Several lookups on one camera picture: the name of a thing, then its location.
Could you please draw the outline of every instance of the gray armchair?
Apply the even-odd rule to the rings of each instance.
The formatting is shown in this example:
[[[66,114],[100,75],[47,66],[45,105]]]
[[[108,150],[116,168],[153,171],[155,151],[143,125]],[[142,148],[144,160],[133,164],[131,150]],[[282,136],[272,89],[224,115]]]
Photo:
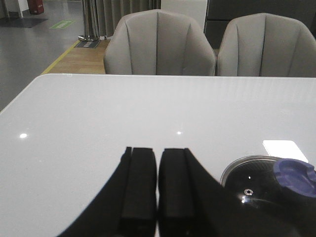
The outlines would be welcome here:
[[[107,74],[213,76],[215,65],[197,22],[162,10],[124,16],[104,56]]]
[[[226,28],[217,63],[219,76],[316,77],[316,40],[295,19],[239,17]]]

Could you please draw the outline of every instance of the floor mat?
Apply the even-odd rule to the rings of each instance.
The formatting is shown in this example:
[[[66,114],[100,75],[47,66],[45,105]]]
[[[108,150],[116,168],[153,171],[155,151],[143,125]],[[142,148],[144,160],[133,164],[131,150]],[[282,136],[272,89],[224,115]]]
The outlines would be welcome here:
[[[37,18],[3,18],[0,20],[0,27],[15,27],[15,28],[32,28],[39,23],[48,19]]]

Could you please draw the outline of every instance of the white table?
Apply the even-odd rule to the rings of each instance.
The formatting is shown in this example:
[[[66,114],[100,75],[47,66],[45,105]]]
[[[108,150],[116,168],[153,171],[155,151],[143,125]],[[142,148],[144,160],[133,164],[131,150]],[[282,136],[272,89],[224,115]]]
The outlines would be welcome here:
[[[189,147],[219,180],[264,140],[316,164],[316,79],[40,76],[0,113],[0,236],[59,234],[126,146]]]

